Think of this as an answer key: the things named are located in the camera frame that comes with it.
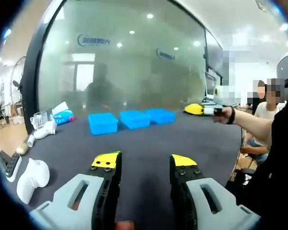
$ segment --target hand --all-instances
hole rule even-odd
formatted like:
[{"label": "hand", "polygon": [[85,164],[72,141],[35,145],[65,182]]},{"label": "hand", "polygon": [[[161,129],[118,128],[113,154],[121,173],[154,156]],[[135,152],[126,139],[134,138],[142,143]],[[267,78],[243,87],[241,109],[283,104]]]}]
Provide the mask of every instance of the hand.
[{"label": "hand", "polygon": [[223,107],[222,108],[222,114],[214,115],[212,117],[212,120],[215,123],[219,122],[219,123],[222,123],[222,124],[226,124],[229,121],[231,113],[232,113],[231,107]]},{"label": "hand", "polygon": [[115,230],[134,230],[134,223],[131,221],[121,221],[115,224]]},{"label": "hand", "polygon": [[252,146],[244,146],[244,147],[241,147],[240,152],[241,152],[242,154],[252,153]]}]

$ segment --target monitor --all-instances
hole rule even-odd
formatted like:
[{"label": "monitor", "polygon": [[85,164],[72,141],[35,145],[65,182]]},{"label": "monitor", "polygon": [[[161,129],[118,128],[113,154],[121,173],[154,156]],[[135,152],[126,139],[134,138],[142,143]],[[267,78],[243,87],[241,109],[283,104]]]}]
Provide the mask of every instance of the monitor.
[{"label": "monitor", "polygon": [[208,67],[223,76],[223,49],[208,30],[206,30],[206,40]]},{"label": "monitor", "polygon": [[213,95],[216,89],[216,78],[204,71],[205,75],[205,87],[206,87],[206,97],[213,99]]}]

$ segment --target gray table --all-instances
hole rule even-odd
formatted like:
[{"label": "gray table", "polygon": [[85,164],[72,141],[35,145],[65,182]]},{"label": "gray table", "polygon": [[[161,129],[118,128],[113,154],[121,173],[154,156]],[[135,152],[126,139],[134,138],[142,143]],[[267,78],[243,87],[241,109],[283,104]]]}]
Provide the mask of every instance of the gray table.
[{"label": "gray table", "polygon": [[52,201],[53,193],[78,173],[84,173],[94,157],[112,151],[122,152],[122,175],[116,220],[132,220],[138,229],[174,228],[170,200],[169,157],[179,154],[197,161],[206,177],[225,185],[235,165],[241,144],[238,126],[214,124],[210,117],[177,114],[166,125],[92,136],[87,119],[77,119],[57,127],[57,133],[37,140],[23,157],[16,180],[7,182],[16,196],[16,185],[28,158],[45,161],[50,181],[35,190],[28,210]]}]

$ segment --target blue logo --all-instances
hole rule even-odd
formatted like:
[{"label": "blue logo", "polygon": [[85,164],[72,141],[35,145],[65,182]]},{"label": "blue logo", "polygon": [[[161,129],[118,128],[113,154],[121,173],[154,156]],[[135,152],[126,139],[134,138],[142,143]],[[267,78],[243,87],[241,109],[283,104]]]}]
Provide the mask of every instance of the blue logo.
[{"label": "blue logo", "polygon": [[161,52],[159,48],[156,49],[156,54],[159,59],[174,60],[175,56]]},{"label": "blue logo", "polygon": [[110,39],[89,37],[88,35],[81,34],[78,36],[78,44],[82,47],[110,45]]}]

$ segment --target screw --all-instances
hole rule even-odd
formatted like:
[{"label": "screw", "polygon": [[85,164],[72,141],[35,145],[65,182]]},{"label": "screw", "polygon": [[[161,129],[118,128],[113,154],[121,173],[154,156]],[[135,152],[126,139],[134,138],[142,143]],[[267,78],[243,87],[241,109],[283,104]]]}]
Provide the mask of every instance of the screw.
[{"label": "screw", "polygon": [[194,170],[194,174],[200,174],[200,173],[201,173],[201,171],[199,169]]}]

